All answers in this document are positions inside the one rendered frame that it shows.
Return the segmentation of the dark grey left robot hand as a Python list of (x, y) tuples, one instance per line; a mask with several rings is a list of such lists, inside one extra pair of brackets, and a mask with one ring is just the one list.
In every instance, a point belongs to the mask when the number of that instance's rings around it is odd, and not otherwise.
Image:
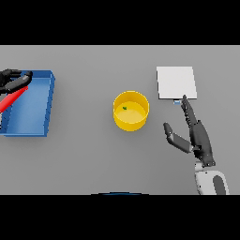
[(23, 76), (21, 73), (18, 69), (10, 68), (0, 71), (0, 95), (14, 93), (32, 81), (32, 71), (27, 71)]

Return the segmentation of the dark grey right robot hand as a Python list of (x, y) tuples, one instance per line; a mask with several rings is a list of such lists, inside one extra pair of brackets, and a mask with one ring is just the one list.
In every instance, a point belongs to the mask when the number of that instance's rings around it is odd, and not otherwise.
[(196, 118), (186, 95), (183, 95), (181, 108), (186, 117), (190, 140), (187, 141), (182, 138), (173, 131), (168, 123), (164, 123), (163, 127), (167, 142), (186, 154), (193, 153), (194, 157), (197, 158), (204, 167), (215, 166), (216, 162), (214, 161), (208, 133), (202, 121)]

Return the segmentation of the red beaker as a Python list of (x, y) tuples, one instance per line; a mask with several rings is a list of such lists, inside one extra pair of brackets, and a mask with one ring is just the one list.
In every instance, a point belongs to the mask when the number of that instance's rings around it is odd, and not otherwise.
[(14, 103), (14, 101), (21, 96), (26, 90), (28, 89), (27, 86), (24, 88), (8, 94), (3, 100), (0, 101), (0, 113), (3, 113), (10, 105)]

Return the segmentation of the yellow bowl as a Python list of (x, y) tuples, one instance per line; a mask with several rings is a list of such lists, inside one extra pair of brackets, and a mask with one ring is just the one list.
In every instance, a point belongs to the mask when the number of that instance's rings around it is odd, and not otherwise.
[(118, 95), (112, 103), (112, 118), (124, 131), (136, 131), (144, 126), (150, 104), (142, 93), (128, 90)]

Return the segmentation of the blue tray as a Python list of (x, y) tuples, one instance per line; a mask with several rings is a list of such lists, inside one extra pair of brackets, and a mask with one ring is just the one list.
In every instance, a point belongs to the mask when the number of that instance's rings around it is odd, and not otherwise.
[(0, 135), (46, 137), (54, 92), (51, 70), (33, 70), (28, 89), (2, 113)]

